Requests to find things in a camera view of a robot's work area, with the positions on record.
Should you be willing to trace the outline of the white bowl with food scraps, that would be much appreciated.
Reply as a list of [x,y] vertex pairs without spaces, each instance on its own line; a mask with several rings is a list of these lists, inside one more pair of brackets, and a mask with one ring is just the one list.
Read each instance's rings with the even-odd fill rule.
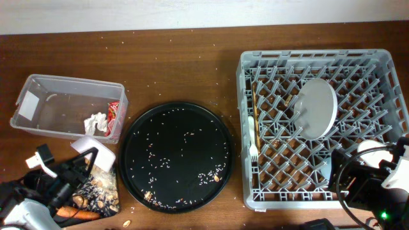
[[105,147],[101,142],[94,139],[92,136],[85,135],[71,144],[71,147],[78,153],[84,153],[86,150],[96,148],[98,153],[95,159],[95,165],[105,171],[109,172],[116,159],[115,154]]

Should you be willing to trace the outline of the small white cup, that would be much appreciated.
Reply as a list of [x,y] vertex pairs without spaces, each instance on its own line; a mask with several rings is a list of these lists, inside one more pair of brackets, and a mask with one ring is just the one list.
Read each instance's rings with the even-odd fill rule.
[[[364,150],[380,147],[385,147],[385,144],[382,144],[374,140],[365,140],[358,145],[357,152],[360,153],[361,151]],[[393,155],[387,150],[378,150],[371,153],[366,153],[365,155],[362,155],[360,158],[364,161],[366,165],[374,168],[379,168],[379,163],[382,160],[392,162]]]

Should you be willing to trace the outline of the white tissue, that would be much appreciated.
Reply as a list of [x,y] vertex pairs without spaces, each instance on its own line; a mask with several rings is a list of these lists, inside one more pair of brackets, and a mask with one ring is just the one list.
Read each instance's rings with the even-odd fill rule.
[[92,114],[90,118],[84,120],[84,129],[86,135],[94,135],[96,130],[106,133],[107,126],[107,115],[102,114],[101,112]]

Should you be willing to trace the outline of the orange carrot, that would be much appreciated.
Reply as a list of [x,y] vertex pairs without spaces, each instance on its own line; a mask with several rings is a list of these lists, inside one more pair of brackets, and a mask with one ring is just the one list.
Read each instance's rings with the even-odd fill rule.
[[56,215],[65,219],[97,220],[100,218],[98,213],[84,211],[70,206],[60,208]]

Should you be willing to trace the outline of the blue plastic cup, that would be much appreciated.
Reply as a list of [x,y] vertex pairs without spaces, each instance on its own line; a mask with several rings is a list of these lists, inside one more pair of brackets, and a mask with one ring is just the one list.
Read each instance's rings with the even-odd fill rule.
[[323,167],[320,169],[321,175],[328,181],[331,179],[332,175],[332,159],[331,158],[325,158],[323,160]]

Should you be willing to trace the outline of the red snack wrapper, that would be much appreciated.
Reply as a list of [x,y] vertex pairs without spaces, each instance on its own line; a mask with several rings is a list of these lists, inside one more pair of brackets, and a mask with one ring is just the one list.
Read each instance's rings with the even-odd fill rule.
[[104,134],[105,137],[109,136],[113,130],[119,105],[120,105],[119,101],[108,103],[107,131]]

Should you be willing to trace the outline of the grey plate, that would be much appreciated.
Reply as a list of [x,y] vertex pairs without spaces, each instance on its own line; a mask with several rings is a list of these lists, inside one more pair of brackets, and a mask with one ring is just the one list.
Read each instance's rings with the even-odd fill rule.
[[299,135],[308,141],[324,137],[335,122],[337,105],[336,93],[327,81],[307,81],[293,106],[293,124]]

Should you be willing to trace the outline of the white plastic fork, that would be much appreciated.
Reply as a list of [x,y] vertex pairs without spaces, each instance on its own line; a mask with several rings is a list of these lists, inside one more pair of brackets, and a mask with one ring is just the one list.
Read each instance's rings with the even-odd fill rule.
[[248,117],[249,123],[249,135],[250,135],[250,148],[249,154],[251,156],[251,162],[258,161],[258,148],[256,146],[256,133],[255,133],[255,126],[254,126],[254,118],[252,116]]

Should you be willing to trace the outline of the wooden chopstick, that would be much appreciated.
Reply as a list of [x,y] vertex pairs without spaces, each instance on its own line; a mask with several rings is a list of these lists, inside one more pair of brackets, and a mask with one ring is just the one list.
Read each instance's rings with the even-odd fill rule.
[[252,105],[253,105],[253,113],[254,113],[254,127],[256,133],[256,147],[258,149],[258,153],[260,153],[260,140],[259,140],[259,124],[258,124],[258,109],[257,109],[257,100],[256,100],[256,85],[252,84]]

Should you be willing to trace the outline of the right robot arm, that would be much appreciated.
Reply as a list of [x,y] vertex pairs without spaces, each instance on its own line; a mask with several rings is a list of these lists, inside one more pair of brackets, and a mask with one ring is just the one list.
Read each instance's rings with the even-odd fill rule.
[[330,156],[328,189],[343,210],[364,229],[351,208],[370,211],[381,229],[408,229],[408,138],[395,144],[362,141],[356,154]]

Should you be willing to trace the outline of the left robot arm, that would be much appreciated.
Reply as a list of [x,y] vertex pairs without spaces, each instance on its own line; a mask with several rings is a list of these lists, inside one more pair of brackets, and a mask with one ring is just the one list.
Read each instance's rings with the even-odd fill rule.
[[37,147],[27,165],[41,168],[1,183],[1,229],[60,229],[54,217],[85,184],[97,156],[98,149],[92,147],[52,170],[49,147]]

